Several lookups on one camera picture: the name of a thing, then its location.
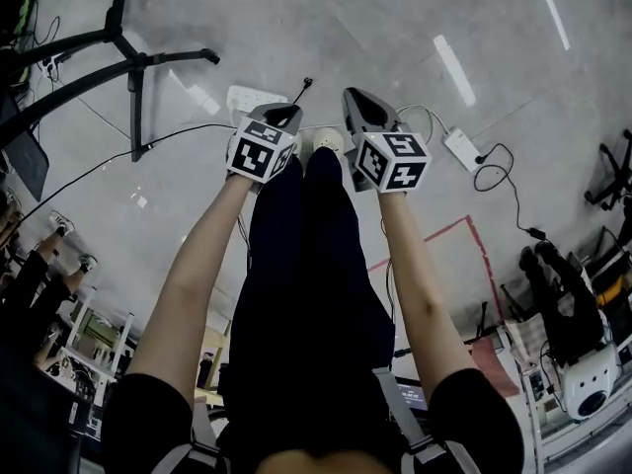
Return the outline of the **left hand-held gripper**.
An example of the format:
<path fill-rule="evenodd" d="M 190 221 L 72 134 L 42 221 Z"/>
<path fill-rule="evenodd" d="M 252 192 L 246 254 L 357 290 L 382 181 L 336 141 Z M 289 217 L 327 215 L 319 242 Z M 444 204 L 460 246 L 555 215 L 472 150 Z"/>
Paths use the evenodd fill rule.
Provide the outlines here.
<path fill-rule="evenodd" d="M 271 103 L 254 107 L 241 118 L 229 144 L 228 175 L 240 175 L 256 185 L 264 185 L 291 163 L 298 163 L 302 117 L 303 110 L 296 104 Z"/>

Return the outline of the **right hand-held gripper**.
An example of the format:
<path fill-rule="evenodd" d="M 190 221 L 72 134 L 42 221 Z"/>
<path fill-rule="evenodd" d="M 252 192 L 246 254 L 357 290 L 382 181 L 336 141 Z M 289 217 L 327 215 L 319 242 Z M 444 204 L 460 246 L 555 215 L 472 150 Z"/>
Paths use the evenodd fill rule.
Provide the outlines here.
<path fill-rule="evenodd" d="M 359 88 L 344 91 L 343 113 L 354 145 L 346 156 L 355 190 L 416 190 L 432 162 L 422 136 L 393 107 Z"/>

